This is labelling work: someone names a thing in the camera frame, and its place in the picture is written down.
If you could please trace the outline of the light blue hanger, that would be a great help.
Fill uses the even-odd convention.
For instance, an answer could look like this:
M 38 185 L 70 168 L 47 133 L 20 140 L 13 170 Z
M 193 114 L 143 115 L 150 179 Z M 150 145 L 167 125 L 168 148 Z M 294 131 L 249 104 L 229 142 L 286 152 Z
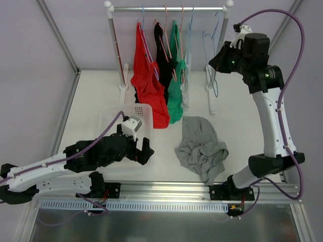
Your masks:
M 203 46 L 204 59 L 206 64 L 206 74 L 207 74 L 207 77 L 209 77 L 209 82 L 207 86 L 208 88 L 211 89 L 215 98 L 218 98 L 219 85 L 216 79 L 216 74 L 217 74 L 216 56 L 218 54 L 218 51 L 216 50 L 216 47 L 218 47 L 219 45 L 218 44 L 216 45 L 216 34 L 220 23 L 219 12 L 215 13 L 214 20 L 215 20 L 215 23 L 214 23 L 213 30 L 211 32 L 205 32 L 203 30 L 202 32 L 202 46 Z
M 190 41 L 191 41 L 193 14 L 194 14 L 194 10 L 192 10 L 191 19 L 190 19 L 189 25 L 188 25 L 187 43 L 186 43 L 185 55 L 184 55 L 186 68 L 185 68 L 184 74 L 183 74 L 183 85 L 188 85 L 188 76 L 189 76 L 189 73 L 191 70 L 191 58 L 192 57 L 191 57 L 191 52 L 190 52 Z

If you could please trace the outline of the white tank top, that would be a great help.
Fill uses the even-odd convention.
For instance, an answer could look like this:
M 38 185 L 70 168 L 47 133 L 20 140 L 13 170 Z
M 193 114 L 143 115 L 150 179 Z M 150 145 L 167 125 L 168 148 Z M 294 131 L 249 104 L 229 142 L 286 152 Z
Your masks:
M 182 94 L 182 109 L 184 111 L 187 111 L 189 109 L 189 84 L 188 84 L 188 74 L 189 74 L 189 51 L 186 50 L 185 53 L 185 63 L 186 63 L 186 69 L 184 70 L 184 80 L 183 83 L 181 85 L 181 94 Z

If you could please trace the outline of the grey tank top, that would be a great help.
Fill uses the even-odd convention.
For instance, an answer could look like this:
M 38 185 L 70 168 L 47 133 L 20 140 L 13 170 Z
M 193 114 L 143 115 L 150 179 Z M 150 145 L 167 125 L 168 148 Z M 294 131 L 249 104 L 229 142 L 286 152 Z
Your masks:
M 207 186 L 225 170 L 229 155 L 226 143 L 219 141 L 213 125 L 199 116 L 182 120 L 182 141 L 175 154 L 182 167 L 200 176 Z

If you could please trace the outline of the green tank top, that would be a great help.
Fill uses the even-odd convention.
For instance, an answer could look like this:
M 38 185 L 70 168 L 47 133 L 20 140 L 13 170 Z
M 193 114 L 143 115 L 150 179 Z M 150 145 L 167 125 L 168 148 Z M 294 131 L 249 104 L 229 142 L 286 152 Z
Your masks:
M 184 55 L 182 54 L 180 28 L 178 27 L 178 24 L 175 20 L 173 21 L 172 25 L 169 46 L 173 64 L 175 65 L 174 69 L 176 74 L 176 80 L 173 77 L 171 78 L 168 87 L 169 99 L 167 107 L 170 116 L 170 124 L 174 124 L 182 118 L 184 112 L 182 108 L 181 85 L 183 81 L 183 74 L 185 73 L 186 69 Z

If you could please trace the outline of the pink hanger of green top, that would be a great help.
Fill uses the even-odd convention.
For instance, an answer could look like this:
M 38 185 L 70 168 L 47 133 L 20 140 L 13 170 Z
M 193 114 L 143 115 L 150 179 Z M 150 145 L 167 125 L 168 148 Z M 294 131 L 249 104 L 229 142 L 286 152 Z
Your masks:
M 186 62 L 184 58 L 184 45 L 183 45 L 183 37 L 182 37 L 182 26 L 184 20 L 184 7 L 181 6 L 181 22 L 180 25 L 173 21 L 172 30 L 171 30 L 171 38 L 169 41 L 170 44 L 170 54 L 172 55 L 175 73 L 176 73 L 176 81 L 181 82 L 182 84 L 185 81 L 185 69 Z

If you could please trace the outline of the red tank top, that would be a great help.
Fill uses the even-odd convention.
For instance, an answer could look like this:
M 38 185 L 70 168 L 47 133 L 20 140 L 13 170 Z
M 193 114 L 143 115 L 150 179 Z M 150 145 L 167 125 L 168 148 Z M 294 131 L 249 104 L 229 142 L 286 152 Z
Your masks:
M 157 79 L 159 77 L 159 67 L 157 62 L 151 62 L 148 51 L 145 49 L 142 37 L 142 25 L 136 25 L 136 44 L 133 62 L 134 75 L 131 84 L 136 91 L 139 103 L 148 104 L 152 108 L 153 127 L 155 129 L 165 129 L 169 126 L 170 116 L 164 98 L 164 86 Z

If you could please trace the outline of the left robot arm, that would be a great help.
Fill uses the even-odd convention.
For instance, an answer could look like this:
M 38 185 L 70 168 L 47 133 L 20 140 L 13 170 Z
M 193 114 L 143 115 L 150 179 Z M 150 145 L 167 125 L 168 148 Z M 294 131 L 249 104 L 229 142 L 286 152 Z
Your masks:
M 142 148 L 131 136 L 114 133 L 96 140 L 78 141 L 35 165 L 1 166 L 1 203 L 30 202 L 37 194 L 75 193 L 77 197 L 100 198 L 106 193 L 103 175 L 97 171 L 124 158 L 146 165 L 154 154 L 150 140 L 143 138 Z

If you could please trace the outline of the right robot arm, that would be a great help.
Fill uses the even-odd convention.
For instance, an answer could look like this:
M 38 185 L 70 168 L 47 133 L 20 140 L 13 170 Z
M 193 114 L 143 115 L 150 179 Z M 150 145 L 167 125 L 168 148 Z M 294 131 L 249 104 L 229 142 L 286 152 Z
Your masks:
M 262 33 L 238 34 L 225 41 L 220 52 L 209 61 L 219 73 L 238 73 L 248 86 L 256 104 L 263 133 L 263 153 L 252 155 L 248 164 L 228 177 L 226 196 L 236 200 L 248 187 L 292 167 L 300 169 L 305 155 L 298 152 L 290 136 L 283 93 L 286 88 L 282 71 L 268 64 L 270 39 Z

